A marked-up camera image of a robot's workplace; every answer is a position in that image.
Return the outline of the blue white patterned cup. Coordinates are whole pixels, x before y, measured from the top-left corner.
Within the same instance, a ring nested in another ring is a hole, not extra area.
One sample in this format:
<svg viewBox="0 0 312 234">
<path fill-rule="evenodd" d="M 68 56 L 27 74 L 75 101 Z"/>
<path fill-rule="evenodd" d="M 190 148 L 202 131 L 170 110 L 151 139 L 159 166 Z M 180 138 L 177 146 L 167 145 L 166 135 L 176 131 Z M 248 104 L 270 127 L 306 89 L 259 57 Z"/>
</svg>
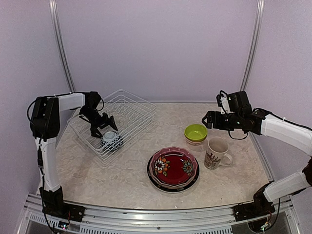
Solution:
<svg viewBox="0 0 312 234">
<path fill-rule="evenodd" d="M 117 131 L 107 131 L 100 140 L 104 151 L 114 152 L 123 146 L 123 138 Z"/>
</svg>

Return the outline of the lime green bowl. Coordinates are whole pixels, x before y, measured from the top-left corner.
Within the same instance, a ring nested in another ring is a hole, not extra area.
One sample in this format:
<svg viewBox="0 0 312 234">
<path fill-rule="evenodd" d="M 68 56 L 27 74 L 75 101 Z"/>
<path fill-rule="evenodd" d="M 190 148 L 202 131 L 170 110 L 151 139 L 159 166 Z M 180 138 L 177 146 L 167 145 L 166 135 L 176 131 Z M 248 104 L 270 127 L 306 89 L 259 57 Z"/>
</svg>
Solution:
<svg viewBox="0 0 312 234">
<path fill-rule="evenodd" d="M 191 124 L 185 128 L 184 135 L 190 141 L 200 142 L 207 137 L 207 128 L 202 124 Z"/>
</svg>

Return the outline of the red white patterned bowl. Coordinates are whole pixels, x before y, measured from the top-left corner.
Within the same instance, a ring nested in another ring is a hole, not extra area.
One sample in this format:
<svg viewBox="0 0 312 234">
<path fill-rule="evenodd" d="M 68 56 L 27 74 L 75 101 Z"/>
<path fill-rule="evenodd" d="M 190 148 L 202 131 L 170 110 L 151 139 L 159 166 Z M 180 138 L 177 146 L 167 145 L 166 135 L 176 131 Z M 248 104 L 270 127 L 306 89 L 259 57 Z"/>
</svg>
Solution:
<svg viewBox="0 0 312 234">
<path fill-rule="evenodd" d="M 188 139 L 187 137 L 185 137 L 185 140 L 188 144 L 193 145 L 193 146 L 201 145 L 205 142 L 205 139 L 203 139 L 202 141 L 192 141 Z"/>
</svg>

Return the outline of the seashell print mug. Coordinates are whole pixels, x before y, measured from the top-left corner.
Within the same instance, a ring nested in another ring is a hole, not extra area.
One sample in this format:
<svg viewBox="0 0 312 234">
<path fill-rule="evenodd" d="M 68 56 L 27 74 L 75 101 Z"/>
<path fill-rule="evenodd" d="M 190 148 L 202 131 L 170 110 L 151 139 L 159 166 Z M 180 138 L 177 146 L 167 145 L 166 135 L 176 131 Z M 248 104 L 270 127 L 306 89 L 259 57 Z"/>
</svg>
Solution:
<svg viewBox="0 0 312 234">
<path fill-rule="evenodd" d="M 204 159 L 206 168 L 214 170 L 219 166 L 230 167 L 233 161 L 233 157 L 229 154 L 229 145 L 225 139 L 216 136 L 208 141 Z"/>
</svg>

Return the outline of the pink dotted scalloped plate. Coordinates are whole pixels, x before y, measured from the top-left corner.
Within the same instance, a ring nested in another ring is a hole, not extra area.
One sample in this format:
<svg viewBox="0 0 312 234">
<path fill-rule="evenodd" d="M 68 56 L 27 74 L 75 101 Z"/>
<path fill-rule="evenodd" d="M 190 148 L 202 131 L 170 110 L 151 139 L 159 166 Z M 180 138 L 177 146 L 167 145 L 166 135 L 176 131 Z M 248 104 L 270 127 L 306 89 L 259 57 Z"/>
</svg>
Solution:
<svg viewBox="0 0 312 234">
<path fill-rule="evenodd" d="M 148 171 L 158 185 L 178 189 L 188 186 L 198 178 L 199 165 L 188 150 L 168 147 L 159 150 L 151 157 Z"/>
</svg>

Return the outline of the black rimmed striped plate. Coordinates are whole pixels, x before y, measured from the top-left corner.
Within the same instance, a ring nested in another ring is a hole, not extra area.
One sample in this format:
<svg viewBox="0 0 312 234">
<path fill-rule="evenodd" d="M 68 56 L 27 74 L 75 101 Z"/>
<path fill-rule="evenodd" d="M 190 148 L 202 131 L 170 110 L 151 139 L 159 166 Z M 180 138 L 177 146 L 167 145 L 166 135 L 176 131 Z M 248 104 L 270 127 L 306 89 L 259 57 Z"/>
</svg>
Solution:
<svg viewBox="0 0 312 234">
<path fill-rule="evenodd" d="M 198 178 L 196 178 L 193 182 L 191 182 L 191 184 L 189 184 L 188 186 L 186 187 L 182 187 L 182 188 L 178 188 L 178 189 L 170 189 L 170 188 L 165 188 L 165 187 L 162 187 L 160 185 L 158 185 L 155 181 L 153 181 L 153 179 L 151 178 L 150 176 L 150 172 L 148 171 L 148 168 L 147 168 L 147 174 L 148 174 L 148 178 L 150 179 L 151 183 L 156 186 L 157 188 L 159 188 L 160 190 L 163 190 L 163 191 L 166 191 L 166 192 L 169 192 L 169 193 L 178 193 L 178 192 L 181 192 L 181 191 L 184 191 L 188 188 L 190 188 L 192 185 L 194 185 L 197 181 Z"/>
</svg>

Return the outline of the black wavy line bowl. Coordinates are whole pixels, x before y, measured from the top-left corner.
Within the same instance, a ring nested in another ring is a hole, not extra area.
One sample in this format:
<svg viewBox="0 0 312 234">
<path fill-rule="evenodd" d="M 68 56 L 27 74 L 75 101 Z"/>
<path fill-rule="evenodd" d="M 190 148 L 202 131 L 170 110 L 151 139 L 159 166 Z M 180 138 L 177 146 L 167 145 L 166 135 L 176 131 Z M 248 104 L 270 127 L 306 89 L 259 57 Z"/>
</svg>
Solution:
<svg viewBox="0 0 312 234">
<path fill-rule="evenodd" d="M 159 153 L 151 162 L 152 176 L 162 184 L 177 186 L 191 179 L 194 164 L 191 157 L 179 151 Z"/>
</svg>

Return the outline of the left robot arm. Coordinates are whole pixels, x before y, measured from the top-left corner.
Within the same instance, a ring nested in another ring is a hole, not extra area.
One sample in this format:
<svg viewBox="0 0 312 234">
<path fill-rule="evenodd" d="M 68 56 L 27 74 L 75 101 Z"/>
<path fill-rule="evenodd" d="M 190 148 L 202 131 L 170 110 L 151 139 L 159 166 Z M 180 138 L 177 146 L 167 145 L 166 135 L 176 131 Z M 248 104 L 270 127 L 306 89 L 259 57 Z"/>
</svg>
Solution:
<svg viewBox="0 0 312 234">
<path fill-rule="evenodd" d="M 90 124 L 92 137 L 101 138 L 100 130 L 109 126 L 117 130 L 113 116 L 100 113 L 97 109 L 102 101 L 96 91 L 74 92 L 36 98 L 27 114 L 30 129 L 37 147 L 37 163 L 42 176 L 40 195 L 49 202 L 49 209 L 62 217 L 68 213 L 68 205 L 63 202 L 62 187 L 59 183 L 56 165 L 56 140 L 60 131 L 60 113 L 79 109 L 79 117 Z"/>
</svg>

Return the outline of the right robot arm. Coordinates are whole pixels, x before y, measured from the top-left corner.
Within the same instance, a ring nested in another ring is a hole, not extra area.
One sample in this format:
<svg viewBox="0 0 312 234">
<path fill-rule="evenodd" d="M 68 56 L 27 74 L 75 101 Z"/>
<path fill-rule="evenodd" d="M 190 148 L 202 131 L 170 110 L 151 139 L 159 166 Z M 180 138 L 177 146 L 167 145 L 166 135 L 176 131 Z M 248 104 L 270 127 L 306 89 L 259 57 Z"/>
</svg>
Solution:
<svg viewBox="0 0 312 234">
<path fill-rule="evenodd" d="M 272 112 L 253 109 L 247 93 L 239 91 L 227 94 L 220 91 L 216 96 L 220 111 L 208 111 L 202 118 L 206 128 L 225 130 L 227 132 L 241 129 L 245 134 L 272 137 L 287 143 L 306 155 L 312 155 L 312 130 L 309 127 L 291 122 Z M 253 216 L 260 216 L 269 204 L 286 195 L 293 195 L 312 185 L 312 163 L 309 161 L 301 171 L 270 183 L 254 195 L 254 202 L 249 206 Z"/>
</svg>

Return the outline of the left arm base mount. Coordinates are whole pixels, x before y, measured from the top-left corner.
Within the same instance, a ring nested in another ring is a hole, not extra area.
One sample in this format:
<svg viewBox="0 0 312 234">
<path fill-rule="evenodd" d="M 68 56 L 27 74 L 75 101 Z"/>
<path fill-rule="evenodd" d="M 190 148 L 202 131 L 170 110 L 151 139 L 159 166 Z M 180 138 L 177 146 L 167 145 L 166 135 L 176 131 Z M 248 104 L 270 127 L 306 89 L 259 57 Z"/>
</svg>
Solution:
<svg viewBox="0 0 312 234">
<path fill-rule="evenodd" d="M 70 203 L 63 200 L 62 187 L 56 191 L 47 191 L 40 187 L 40 196 L 42 201 L 42 212 L 46 215 L 82 222 L 85 207 Z"/>
</svg>

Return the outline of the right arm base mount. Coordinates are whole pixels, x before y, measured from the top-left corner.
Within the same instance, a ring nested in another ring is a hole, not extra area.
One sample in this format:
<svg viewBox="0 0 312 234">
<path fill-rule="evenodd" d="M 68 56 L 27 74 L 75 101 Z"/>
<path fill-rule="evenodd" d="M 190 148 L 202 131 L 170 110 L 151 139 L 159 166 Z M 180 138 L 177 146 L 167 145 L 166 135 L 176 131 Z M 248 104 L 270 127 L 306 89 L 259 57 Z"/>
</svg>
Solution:
<svg viewBox="0 0 312 234">
<path fill-rule="evenodd" d="M 264 196 L 265 188 L 270 183 L 262 186 L 254 195 L 253 202 L 250 203 L 239 203 L 233 207 L 234 217 L 236 221 L 243 221 L 260 217 L 263 215 L 269 215 L 275 212 L 273 202 L 269 202 Z"/>
</svg>

